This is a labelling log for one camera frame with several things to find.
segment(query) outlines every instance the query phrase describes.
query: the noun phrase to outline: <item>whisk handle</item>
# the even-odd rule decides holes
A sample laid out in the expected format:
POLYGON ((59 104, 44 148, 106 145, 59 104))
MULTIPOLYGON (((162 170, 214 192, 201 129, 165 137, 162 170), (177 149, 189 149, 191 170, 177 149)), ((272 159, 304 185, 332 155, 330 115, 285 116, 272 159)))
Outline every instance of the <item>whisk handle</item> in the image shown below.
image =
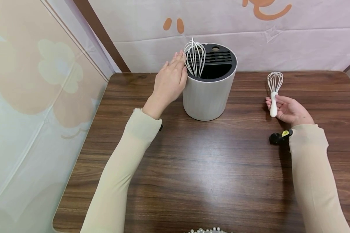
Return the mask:
POLYGON ((277 115, 277 105, 276 105, 276 99, 275 96, 277 95, 277 92, 271 93, 271 109, 269 111, 269 114, 271 117, 276 117, 277 115))

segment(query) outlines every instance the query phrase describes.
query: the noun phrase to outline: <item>whisk wires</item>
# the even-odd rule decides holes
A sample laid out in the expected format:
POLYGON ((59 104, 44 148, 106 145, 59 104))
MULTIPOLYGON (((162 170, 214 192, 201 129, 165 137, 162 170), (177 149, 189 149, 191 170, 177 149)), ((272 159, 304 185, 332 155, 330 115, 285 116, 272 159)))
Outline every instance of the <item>whisk wires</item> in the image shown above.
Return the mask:
POLYGON ((267 82, 271 93, 278 92, 283 81, 283 74, 281 72, 271 72, 271 74, 267 76, 267 82))
POLYGON ((201 43, 195 42, 192 38, 184 47, 183 57, 188 71, 199 78, 205 66, 205 47, 201 43))

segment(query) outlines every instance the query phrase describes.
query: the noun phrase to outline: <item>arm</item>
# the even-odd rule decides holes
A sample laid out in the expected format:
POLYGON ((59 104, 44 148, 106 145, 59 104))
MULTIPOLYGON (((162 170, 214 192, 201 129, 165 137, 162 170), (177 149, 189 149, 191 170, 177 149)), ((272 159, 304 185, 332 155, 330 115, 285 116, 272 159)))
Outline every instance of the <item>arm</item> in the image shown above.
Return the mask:
POLYGON ((128 120, 101 174, 81 233, 123 233, 129 183, 161 127, 162 112, 182 93, 187 78, 180 51, 158 72, 153 94, 143 109, 135 109, 128 120))
POLYGON ((162 120, 135 109, 106 163, 81 232, 123 232, 128 186, 162 120))
POLYGON ((293 184, 307 233, 350 233, 327 157, 328 142, 317 125, 297 125, 289 145, 293 184))

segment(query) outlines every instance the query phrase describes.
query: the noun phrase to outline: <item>white beads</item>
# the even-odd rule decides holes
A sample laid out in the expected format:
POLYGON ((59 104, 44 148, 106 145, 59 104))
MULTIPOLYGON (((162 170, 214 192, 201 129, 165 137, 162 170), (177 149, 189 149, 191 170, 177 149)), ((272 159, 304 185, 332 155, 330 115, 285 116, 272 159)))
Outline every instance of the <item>white beads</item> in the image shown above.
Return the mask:
POLYGON ((225 231, 222 231, 220 227, 212 227, 210 229, 202 229, 202 228, 199 228, 198 230, 191 230, 189 231, 188 233, 227 233, 225 231))

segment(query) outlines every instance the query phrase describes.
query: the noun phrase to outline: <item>yellow label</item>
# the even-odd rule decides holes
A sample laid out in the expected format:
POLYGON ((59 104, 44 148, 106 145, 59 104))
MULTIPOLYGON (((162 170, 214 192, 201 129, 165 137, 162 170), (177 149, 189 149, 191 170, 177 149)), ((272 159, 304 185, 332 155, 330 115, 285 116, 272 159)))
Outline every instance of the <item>yellow label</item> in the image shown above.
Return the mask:
POLYGON ((286 135, 288 135, 289 134, 289 131, 288 130, 285 130, 285 131, 283 131, 283 133, 281 134, 281 137, 284 137, 284 136, 286 136, 286 135))

